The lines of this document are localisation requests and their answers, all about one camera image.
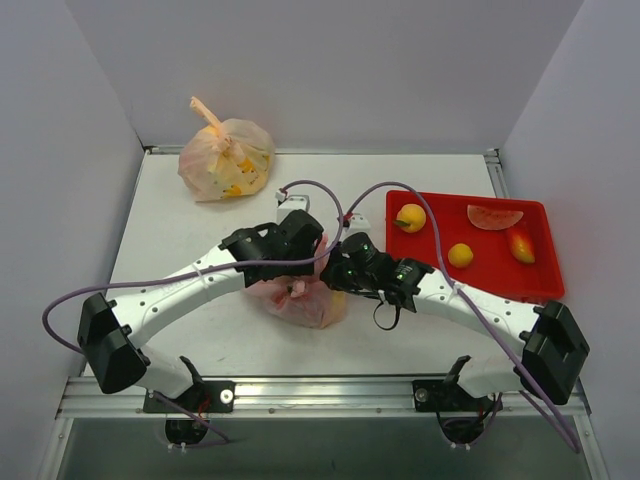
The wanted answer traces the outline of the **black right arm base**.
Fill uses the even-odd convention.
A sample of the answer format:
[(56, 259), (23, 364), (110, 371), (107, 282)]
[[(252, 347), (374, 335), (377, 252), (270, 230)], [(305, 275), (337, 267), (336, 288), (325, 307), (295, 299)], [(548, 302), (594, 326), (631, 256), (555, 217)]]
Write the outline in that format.
[(493, 424), (502, 409), (502, 395), (470, 396), (458, 384), (462, 368), (470, 361), (459, 357), (446, 375), (412, 381), (414, 409), (433, 413), (452, 449), (470, 450)]

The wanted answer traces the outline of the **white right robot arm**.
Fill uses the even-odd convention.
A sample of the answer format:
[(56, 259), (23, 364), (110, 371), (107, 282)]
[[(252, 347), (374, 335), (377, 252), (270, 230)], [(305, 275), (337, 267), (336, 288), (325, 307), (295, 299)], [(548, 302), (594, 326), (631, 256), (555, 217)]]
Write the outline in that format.
[(395, 260), (369, 236), (349, 236), (330, 254), (321, 273), (332, 290), (380, 300), (396, 310), (437, 316), (487, 335), (501, 353), (464, 357), (443, 385), (446, 402), (465, 409), (490, 394), (526, 391), (564, 405), (590, 347), (571, 310), (508, 300), (447, 277), (410, 258)]

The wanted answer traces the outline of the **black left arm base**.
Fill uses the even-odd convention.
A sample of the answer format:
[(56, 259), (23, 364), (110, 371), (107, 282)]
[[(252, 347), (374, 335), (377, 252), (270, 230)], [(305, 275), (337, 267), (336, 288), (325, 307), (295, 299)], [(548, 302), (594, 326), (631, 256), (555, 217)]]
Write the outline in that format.
[(206, 417), (208, 413), (231, 413), (235, 383), (229, 380), (206, 382), (186, 357), (180, 360), (189, 370), (193, 384), (176, 399), (146, 392), (143, 412), (148, 414), (185, 414), (186, 419), (170, 418), (164, 423), (164, 437), (170, 449), (188, 449), (229, 445), (232, 440)]

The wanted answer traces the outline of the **pink plastic bag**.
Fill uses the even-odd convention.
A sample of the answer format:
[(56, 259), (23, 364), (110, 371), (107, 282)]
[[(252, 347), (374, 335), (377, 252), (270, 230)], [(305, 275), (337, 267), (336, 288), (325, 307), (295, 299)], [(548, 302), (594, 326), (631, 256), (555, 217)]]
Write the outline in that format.
[(331, 290), (320, 279), (328, 259), (329, 256), (324, 256), (317, 260), (311, 275), (259, 281), (245, 292), (268, 313), (283, 321), (305, 328), (324, 329), (340, 322), (347, 307), (346, 294)]

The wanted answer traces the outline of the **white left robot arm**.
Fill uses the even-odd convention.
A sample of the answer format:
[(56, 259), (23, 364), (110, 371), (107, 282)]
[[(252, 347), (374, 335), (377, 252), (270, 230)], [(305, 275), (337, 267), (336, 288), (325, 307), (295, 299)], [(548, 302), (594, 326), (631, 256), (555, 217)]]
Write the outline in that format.
[(149, 340), (218, 297), (259, 281), (312, 274), (322, 237), (322, 226), (310, 214), (293, 210), (280, 223), (236, 230), (158, 286), (111, 300), (101, 293), (88, 297), (78, 343), (101, 391), (137, 385), (160, 392), (180, 411), (196, 408), (202, 386), (191, 361), (167, 357), (149, 347)]

